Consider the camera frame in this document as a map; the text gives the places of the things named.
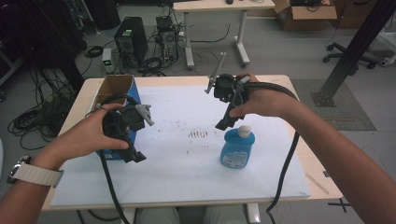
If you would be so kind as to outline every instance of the white watch band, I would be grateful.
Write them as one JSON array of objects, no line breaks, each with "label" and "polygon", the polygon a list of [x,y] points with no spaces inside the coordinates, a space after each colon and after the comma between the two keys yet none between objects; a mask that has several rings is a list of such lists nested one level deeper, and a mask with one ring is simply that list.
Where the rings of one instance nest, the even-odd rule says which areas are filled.
[{"label": "white watch band", "polygon": [[14,178],[38,185],[56,186],[62,173],[62,171],[51,171],[23,163]]}]

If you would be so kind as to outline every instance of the desk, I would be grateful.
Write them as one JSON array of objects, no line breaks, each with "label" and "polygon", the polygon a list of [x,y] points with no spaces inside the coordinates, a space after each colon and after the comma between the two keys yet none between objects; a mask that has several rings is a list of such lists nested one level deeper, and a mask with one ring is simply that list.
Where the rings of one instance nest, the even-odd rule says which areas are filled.
[{"label": "desk", "polygon": [[[258,76],[260,81],[273,82],[279,85],[283,85],[290,90],[293,90],[291,82],[286,76]],[[64,133],[72,126],[74,126],[81,119],[84,119],[86,112],[89,110],[92,100],[100,87],[103,79],[102,78],[91,78],[85,81],[77,100],[75,101],[65,123],[61,129],[61,133]],[[196,86],[196,85],[207,85],[207,77],[137,77],[135,79],[137,87],[163,87],[163,86]],[[293,129],[289,127],[290,134],[293,134]],[[304,176],[310,189],[311,196],[307,198],[298,198],[295,200],[325,200],[325,199],[338,199],[342,197],[339,189],[334,185],[332,180],[325,177],[323,174],[324,168],[303,141],[300,139],[299,144],[296,148],[296,153],[300,159],[300,163],[304,170]],[[90,206],[52,206],[50,204],[54,195],[54,189],[51,189],[47,200],[43,206],[43,210],[72,210],[72,209],[94,209],[94,208],[113,208],[110,205],[90,205]],[[235,203],[262,203],[269,202],[271,199],[254,199],[237,201]],[[190,205],[205,204],[205,202],[191,203]],[[152,204],[127,204],[131,207],[143,207],[143,206],[154,206],[154,205],[166,205],[163,203],[152,203]]]},{"label": "desk", "polygon": [[235,44],[238,48],[238,52],[242,58],[242,66],[250,64],[245,47],[242,43],[242,38],[245,29],[245,22],[248,14],[248,9],[262,9],[262,8],[274,8],[275,4],[271,0],[264,0],[264,2],[252,2],[250,0],[240,1],[234,0],[233,4],[228,5],[225,0],[201,0],[191,2],[180,2],[174,3],[174,10],[184,13],[184,26],[185,26],[185,50],[186,50],[186,61],[187,67],[192,69],[194,67],[194,60],[192,58],[191,49],[191,37],[189,32],[190,13],[193,12],[210,12],[217,11],[216,18],[212,22],[219,19],[219,16],[224,13],[230,13],[231,11],[240,10],[239,19],[239,32],[238,36],[235,37]]}]

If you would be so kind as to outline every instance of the blue bottle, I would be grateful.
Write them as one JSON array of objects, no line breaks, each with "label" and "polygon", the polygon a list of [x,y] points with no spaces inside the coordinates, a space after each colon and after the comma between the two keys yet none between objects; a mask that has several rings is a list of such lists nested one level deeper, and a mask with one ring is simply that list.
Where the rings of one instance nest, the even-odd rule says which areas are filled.
[{"label": "blue bottle", "polygon": [[220,154],[221,164],[242,169],[248,164],[255,137],[249,126],[231,129],[224,135],[225,144]]}]

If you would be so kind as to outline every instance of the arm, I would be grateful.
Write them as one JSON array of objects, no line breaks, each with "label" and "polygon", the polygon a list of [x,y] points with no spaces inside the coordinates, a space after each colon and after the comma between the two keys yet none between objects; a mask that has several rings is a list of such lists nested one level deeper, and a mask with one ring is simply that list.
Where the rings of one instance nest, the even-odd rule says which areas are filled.
[{"label": "arm", "polygon": [[[258,81],[253,75],[252,81]],[[305,140],[365,223],[396,220],[395,182],[355,144],[302,103],[276,91],[253,90],[231,117],[280,117]]]},{"label": "arm", "polygon": [[[103,135],[102,119],[108,109],[120,105],[104,105],[66,133],[49,143],[33,159],[32,165],[57,171],[65,161],[91,154],[103,148],[125,149],[128,144]],[[18,180],[0,201],[0,220],[4,223],[36,223],[50,187]]]}]

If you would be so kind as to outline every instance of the black chair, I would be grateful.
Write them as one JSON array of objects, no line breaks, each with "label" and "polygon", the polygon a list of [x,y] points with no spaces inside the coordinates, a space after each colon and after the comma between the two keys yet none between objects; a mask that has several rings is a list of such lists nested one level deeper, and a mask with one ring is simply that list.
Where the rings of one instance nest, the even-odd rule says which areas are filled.
[{"label": "black chair", "polygon": [[[345,47],[343,47],[343,46],[341,46],[340,44],[337,44],[337,43],[335,43],[335,42],[333,42],[332,44],[330,44],[329,46],[327,46],[327,50],[333,50],[334,48],[340,50],[341,53],[332,53],[332,54],[327,55],[327,56],[324,57],[323,60],[322,60],[324,63],[328,63],[328,62],[330,61],[330,58],[341,58],[341,56],[343,56],[344,52],[346,51],[346,48],[345,48]],[[366,56],[361,56],[361,57],[359,58],[359,60],[360,60],[360,61],[363,61],[363,62],[367,62],[367,63],[368,63],[368,64],[367,64],[367,68],[368,68],[368,69],[373,69],[373,68],[375,68],[375,66],[379,63],[378,60],[372,59],[372,58],[369,58],[369,57],[366,57]],[[353,68],[351,69],[349,75],[350,75],[350,76],[354,75],[354,74],[356,73],[356,71],[358,71],[358,70],[359,70],[359,66],[358,66],[358,64],[356,63],[355,66],[353,66]]]}]

